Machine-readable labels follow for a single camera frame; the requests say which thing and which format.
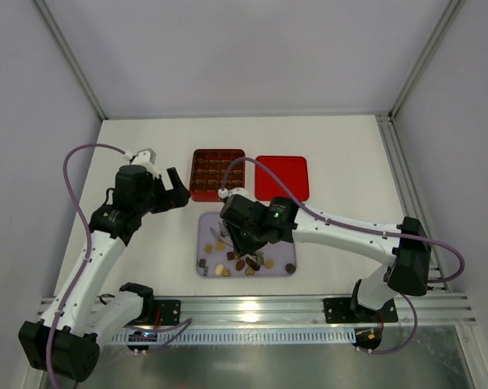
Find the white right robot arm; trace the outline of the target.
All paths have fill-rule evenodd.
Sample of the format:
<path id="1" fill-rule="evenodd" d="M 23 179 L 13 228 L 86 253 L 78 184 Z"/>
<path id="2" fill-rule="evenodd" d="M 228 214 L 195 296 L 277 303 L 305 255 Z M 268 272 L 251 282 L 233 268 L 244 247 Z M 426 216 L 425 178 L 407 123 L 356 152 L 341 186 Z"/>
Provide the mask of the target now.
<path id="1" fill-rule="evenodd" d="M 256 256 L 267 244 L 310 243 L 373 259 L 379 267 L 353 287 L 350 310 L 366 321 L 376 318 L 396 295 L 426 295 L 430 243 L 419 220 L 405 217 L 401 224 L 376 224 L 329 216 L 284 197 L 268 205 L 230 194 L 220 211 L 233 248 Z"/>

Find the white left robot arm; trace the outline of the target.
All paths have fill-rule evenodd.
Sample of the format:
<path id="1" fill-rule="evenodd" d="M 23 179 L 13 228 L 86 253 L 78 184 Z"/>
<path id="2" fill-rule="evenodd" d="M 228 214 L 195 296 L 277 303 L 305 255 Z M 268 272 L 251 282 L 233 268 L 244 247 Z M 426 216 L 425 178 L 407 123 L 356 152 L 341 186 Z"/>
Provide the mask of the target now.
<path id="1" fill-rule="evenodd" d="M 152 288 L 125 283 L 106 306 L 92 312 L 107 275 L 141 227 L 147 214 L 185 207 L 190 199 L 175 168 L 167 170 L 171 188 L 143 165 L 123 165 L 115 176 L 112 202 L 93 212 L 86 244 L 73 272 L 46 312 L 26 321 L 19 341 L 30 366 L 77 383 L 94 371 L 101 349 L 130 323 L 155 317 Z"/>

